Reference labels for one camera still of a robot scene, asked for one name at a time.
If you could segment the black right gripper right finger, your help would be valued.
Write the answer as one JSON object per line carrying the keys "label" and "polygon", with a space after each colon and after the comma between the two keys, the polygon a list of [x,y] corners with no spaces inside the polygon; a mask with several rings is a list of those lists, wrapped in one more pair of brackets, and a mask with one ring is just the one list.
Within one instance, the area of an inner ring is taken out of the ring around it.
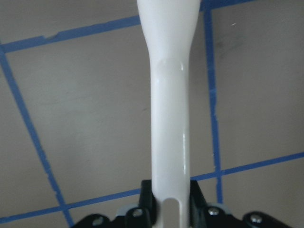
{"label": "black right gripper right finger", "polygon": [[238,220],[221,207],[208,204],[197,181],[190,181],[191,228],[237,228]]}

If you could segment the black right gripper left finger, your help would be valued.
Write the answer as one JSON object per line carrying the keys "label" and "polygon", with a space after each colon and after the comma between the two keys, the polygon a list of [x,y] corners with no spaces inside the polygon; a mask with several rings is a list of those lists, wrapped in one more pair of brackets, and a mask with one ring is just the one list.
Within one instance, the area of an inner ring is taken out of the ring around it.
{"label": "black right gripper left finger", "polygon": [[152,228],[156,223],[156,199],[152,192],[152,181],[141,182],[137,204],[129,204],[118,210],[120,228]]}

